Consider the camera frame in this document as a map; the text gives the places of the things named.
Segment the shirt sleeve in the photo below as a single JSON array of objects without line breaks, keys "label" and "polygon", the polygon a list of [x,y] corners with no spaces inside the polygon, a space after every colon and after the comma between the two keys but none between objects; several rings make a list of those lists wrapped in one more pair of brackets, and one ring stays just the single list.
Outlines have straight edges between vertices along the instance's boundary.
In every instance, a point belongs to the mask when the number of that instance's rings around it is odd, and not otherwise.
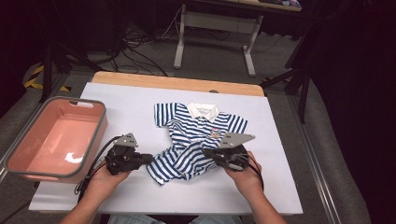
[{"label": "shirt sleeve", "polygon": [[177,104],[156,104],[154,106],[154,121],[157,127],[166,126],[175,117]]},{"label": "shirt sleeve", "polygon": [[248,128],[248,121],[236,115],[230,115],[229,123],[230,133],[245,133]]}]

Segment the wooden table edge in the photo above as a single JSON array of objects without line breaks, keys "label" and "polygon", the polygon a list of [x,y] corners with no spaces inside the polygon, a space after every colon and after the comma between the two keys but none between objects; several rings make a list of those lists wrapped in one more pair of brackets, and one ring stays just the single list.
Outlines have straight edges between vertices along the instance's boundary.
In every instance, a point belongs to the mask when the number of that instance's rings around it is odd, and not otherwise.
[{"label": "wooden table edge", "polygon": [[97,72],[92,83],[102,83],[122,86],[135,86],[180,91],[217,91],[218,93],[264,96],[259,85],[220,82],[182,77],[155,77],[140,74],[126,74],[114,72]]}]

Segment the white surface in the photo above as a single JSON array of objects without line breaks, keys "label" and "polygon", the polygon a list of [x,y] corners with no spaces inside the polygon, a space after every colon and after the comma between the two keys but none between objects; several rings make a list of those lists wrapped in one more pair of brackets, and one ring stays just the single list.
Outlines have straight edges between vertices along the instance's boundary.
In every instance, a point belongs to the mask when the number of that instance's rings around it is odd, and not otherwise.
[{"label": "white surface", "polygon": [[[247,133],[256,135],[256,139],[244,146],[254,153],[262,165],[268,199],[279,213],[303,212],[267,98],[94,83],[87,84],[81,98],[99,100],[106,105],[108,126],[100,147],[116,135],[132,132],[139,144],[136,151],[140,153],[158,154],[171,146],[167,128],[157,128],[154,124],[156,103],[214,104],[220,111],[247,119]],[[75,186],[42,182],[30,209],[71,210],[78,199],[74,194]],[[119,185],[114,195],[102,204],[100,211],[143,214],[251,213],[248,203],[222,168],[209,170],[189,182],[175,179],[160,187],[144,166],[133,171]]]}]

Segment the pink plastic bin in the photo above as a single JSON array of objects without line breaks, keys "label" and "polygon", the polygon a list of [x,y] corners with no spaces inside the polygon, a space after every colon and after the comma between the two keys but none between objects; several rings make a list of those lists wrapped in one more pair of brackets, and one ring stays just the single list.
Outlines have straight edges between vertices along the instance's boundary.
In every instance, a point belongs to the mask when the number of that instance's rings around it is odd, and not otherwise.
[{"label": "pink plastic bin", "polygon": [[78,183],[88,173],[107,126],[102,102],[48,99],[6,155],[6,169],[34,181]]}]

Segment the human hand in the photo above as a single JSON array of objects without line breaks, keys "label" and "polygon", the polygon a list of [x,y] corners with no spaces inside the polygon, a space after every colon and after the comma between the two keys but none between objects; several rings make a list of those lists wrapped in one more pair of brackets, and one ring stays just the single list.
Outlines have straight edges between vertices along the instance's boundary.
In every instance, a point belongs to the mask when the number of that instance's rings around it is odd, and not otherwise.
[{"label": "human hand", "polygon": [[105,165],[93,175],[88,185],[84,197],[90,198],[99,204],[109,198],[120,182],[122,182],[131,172],[122,172],[118,175],[112,175]]},{"label": "human hand", "polygon": [[[253,156],[253,153],[250,151],[247,152],[249,157],[249,163],[254,168],[256,168],[259,172],[261,172],[262,167],[256,162],[256,159]],[[229,169],[224,169],[227,175],[233,179],[235,182],[236,187],[238,188],[239,192],[249,201],[253,200],[258,195],[263,194],[262,192],[262,184],[260,178],[257,174],[250,168],[247,168],[241,172],[235,172]]]}]

